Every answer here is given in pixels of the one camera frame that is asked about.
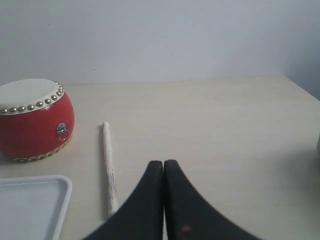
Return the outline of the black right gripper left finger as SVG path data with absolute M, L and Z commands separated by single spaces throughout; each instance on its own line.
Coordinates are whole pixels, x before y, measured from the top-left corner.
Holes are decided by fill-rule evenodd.
M 163 163 L 150 161 L 124 204 L 86 239 L 161 240 L 164 218 L 163 176 Z

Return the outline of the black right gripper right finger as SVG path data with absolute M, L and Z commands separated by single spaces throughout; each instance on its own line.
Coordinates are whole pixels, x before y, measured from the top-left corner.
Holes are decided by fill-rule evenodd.
M 176 160 L 164 162 L 163 200 L 169 240 L 257 240 L 215 208 L 188 180 Z

